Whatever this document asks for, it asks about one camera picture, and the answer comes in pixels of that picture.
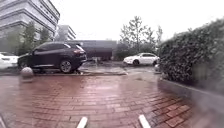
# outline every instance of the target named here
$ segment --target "license plate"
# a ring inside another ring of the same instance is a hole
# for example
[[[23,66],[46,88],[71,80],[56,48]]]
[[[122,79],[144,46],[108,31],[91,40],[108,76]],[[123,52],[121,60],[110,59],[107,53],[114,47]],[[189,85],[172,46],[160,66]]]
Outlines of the license plate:
[[[16,63],[13,63],[13,64],[12,64],[12,66],[13,66],[13,67],[16,67],[16,66],[17,66],[17,64],[16,64]]]

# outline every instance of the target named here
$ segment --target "car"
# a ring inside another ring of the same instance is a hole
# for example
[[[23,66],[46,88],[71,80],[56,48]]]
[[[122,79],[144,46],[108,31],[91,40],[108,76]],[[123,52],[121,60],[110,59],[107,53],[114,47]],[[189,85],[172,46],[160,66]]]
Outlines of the car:
[[[18,56],[8,53],[8,52],[0,52],[0,68],[10,68],[17,67]]]
[[[18,59],[18,67],[32,69],[60,69],[73,73],[87,60],[86,52],[77,43],[47,42]]]
[[[158,59],[159,57],[152,53],[139,53],[137,55],[124,58],[123,62],[134,66],[149,64],[156,65]]]

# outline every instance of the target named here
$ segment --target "dark suv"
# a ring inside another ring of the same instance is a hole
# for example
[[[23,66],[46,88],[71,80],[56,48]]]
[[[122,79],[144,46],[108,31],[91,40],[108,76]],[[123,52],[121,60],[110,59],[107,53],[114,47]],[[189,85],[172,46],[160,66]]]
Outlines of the dark suv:
[[[36,47],[31,53],[18,59],[19,68],[60,69],[72,73],[87,60],[86,52],[79,44],[67,42],[47,42]]]

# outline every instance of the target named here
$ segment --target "tire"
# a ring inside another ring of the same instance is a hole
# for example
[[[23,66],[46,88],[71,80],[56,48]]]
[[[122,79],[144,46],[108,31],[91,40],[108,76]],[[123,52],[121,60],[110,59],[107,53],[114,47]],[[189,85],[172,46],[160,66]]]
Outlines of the tire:
[[[23,69],[23,68],[25,68],[25,67],[28,67],[28,65],[27,65],[27,62],[26,61],[22,61],[22,62],[20,62],[19,63],[19,69]]]
[[[74,72],[74,67],[72,66],[72,63],[70,60],[62,60],[60,62],[59,68],[60,68],[61,72],[65,73],[65,74]]]
[[[133,65],[134,65],[134,66],[139,66],[139,64],[140,64],[140,63],[139,63],[139,60],[134,60],[134,61],[133,61]]]
[[[152,63],[153,66],[155,66],[156,64],[157,64],[157,61],[154,61],[154,62]]]

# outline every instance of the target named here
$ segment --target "white car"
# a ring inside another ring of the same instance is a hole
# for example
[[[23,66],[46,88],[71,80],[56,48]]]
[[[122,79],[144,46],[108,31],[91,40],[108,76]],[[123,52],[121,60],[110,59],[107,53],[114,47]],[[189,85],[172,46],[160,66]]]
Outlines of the white car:
[[[124,58],[124,63],[126,64],[133,64],[134,66],[137,65],[155,65],[157,64],[157,60],[159,59],[158,56],[152,53],[139,53],[135,56],[129,56]]]
[[[18,56],[8,52],[0,52],[0,69],[16,67],[17,61]]]

